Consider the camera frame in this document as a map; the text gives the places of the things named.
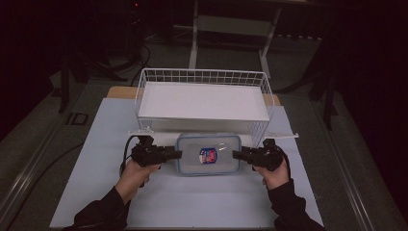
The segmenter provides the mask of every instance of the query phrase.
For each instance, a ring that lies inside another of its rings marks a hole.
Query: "label sticker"
[[[200,163],[213,164],[217,161],[217,151],[215,148],[201,148],[200,155],[198,156]]]

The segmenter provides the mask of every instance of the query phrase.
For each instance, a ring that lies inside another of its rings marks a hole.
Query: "white table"
[[[71,225],[76,213],[102,198],[116,183],[127,132],[137,130],[133,99],[105,98],[60,200],[50,226]],[[277,106],[268,128],[292,132],[283,107]],[[155,134],[158,145],[174,145],[178,134]],[[242,145],[250,145],[243,138]],[[288,154],[295,192],[307,200],[309,216],[322,224],[305,168],[294,139],[277,140]],[[277,217],[262,177],[242,163],[238,173],[183,177],[170,162],[138,191],[128,217],[129,229],[265,229]]]

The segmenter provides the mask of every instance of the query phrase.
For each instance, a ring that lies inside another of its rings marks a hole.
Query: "white wire basket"
[[[136,93],[141,129],[249,133],[264,137],[274,98],[264,72],[145,68]]]

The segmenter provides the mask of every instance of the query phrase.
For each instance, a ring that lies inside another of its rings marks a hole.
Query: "black sleeve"
[[[123,230],[127,226],[130,201],[123,200],[113,187],[101,200],[92,201],[74,218],[74,224],[63,231],[73,230]]]
[[[309,218],[306,200],[294,193],[293,179],[290,182],[268,191],[272,210],[279,215],[275,220],[278,231],[325,230],[320,224]]]

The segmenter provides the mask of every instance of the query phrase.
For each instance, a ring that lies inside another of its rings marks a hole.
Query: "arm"
[[[289,167],[284,160],[275,171],[264,167],[254,167],[262,176],[268,188],[268,197],[272,210],[279,215],[275,220],[278,231],[325,230],[307,215],[306,200],[294,193],[293,179],[289,176]]]
[[[116,185],[101,199],[92,201],[80,211],[71,230],[123,230],[129,212],[131,199],[135,197],[142,183],[147,183],[149,175],[159,166],[140,167],[129,161]]]

